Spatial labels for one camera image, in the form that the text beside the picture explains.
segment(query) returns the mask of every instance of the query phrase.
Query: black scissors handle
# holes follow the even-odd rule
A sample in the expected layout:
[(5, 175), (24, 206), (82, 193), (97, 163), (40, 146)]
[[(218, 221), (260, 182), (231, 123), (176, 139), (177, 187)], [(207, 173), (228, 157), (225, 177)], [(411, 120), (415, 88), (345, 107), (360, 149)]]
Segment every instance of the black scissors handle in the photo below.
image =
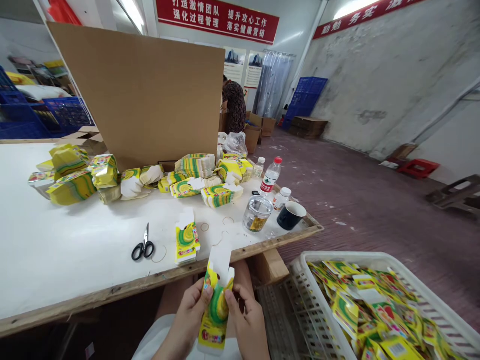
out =
[(137, 246), (135, 246), (135, 248), (131, 252), (131, 259), (133, 261), (138, 261), (138, 260), (140, 260), (142, 255), (143, 255), (144, 258), (148, 259), (149, 257), (152, 256), (154, 251), (155, 251), (155, 245), (154, 245), (153, 242), (147, 241), (145, 243), (145, 247), (144, 247), (143, 242), (141, 242)]
[(143, 249), (143, 256), (148, 259), (149, 257), (152, 256), (152, 254), (154, 253), (155, 251), (155, 245), (153, 242), (151, 241), (147, 241), (145, 243), (145, 248)]
[(142, 254), (144, 253), (144, 243), (141, 242), (131, 252), (131, 259), (133, 261), (138, 261), (142, 257)]

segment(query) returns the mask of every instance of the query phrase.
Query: wooden table edge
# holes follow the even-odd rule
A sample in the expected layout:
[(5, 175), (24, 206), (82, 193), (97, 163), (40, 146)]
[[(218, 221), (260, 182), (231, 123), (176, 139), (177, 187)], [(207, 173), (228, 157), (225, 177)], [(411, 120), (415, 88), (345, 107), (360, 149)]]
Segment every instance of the wooden table edge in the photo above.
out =
[[(310, 227), (302, 231), (290, 232), (276, 239), (271, 239), (234, 250), (231, 262), (250, 258), (267, 250), (276, 249), (299, 240), (311, 237), (324, 230), (324, 227), (309, 214), (304, 218)], [(128, 298), (142, 292), (162, 287), (176, 280), (195, 275), (207, 270), (208, 260), (194, 262), (165, 272), (152, 274), (117, 286), (112, 286), (88, 295), (59, 302), (54, 305), (25, 312), (20, 315), (0, 320), (0, 338), (16, 334), (43, 324), (47, 324), (73, 314), (95, 309), (115, 301)]]
[(58, 143), (60, 139), (17, 139), (17, 140), (0, 140), (0, 145), (11, 145), (11, 144), (48, 144), (48, 143)]

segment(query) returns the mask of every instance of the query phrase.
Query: woman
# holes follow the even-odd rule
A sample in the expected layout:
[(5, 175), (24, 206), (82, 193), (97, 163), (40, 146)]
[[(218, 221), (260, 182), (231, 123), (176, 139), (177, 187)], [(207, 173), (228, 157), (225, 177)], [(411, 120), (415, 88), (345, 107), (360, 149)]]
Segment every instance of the woman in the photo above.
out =
[(239, 133), (245, 128), (247, 106), (245, 105), (244, 90), (239, 83), (228, 80), (223, 75), (223, 113), (228, 109), (227, 133)]

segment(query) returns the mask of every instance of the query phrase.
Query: scissors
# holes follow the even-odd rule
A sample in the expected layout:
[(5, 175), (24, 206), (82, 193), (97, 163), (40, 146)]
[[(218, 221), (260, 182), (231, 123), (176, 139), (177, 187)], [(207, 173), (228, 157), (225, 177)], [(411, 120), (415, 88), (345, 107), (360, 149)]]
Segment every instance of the scissors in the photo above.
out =
[(139, 243), (133, 251), (131, 252), (131, 259), (133, 261), (138, 261), (140, 258), (143, 257), (148, 259), (152, 256), (155, 251), (155, 245), (153, 242), (149, 241), (149, 230), (150, 230), (150, 223), (146, 225), (145, 234), (143, 235), (143, 242)]

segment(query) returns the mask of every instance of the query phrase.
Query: white shorts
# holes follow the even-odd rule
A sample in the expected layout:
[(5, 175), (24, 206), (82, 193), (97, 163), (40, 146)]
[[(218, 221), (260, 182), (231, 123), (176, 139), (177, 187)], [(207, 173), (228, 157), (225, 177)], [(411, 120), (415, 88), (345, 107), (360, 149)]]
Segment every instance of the white shorts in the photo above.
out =
[[(174, 323), (175, 315), (165, 315), (159, 318), (157, 321), (153, 323), (151, 328), (145, 334), (143, 339), (138, 345), (138, 348), (133, 355), (132, 360), (151, 360), (155, 353), (160, 349), (160, 346), (165, 341), (167, 337), (170, 327)], [(188, 355), (188, 360), (193, 359), (242, 359), (242, 355), (240, 354), (239, 343), (236, 338), (228, 338), (225, 340), (225, 350), (223, 351), (221, 357), (206, 355), (202, 352), (197, 350), (197, 344), (199, 343), (198, 339), (195, 340), (195, 344), (193, 345), (193, 349)]]

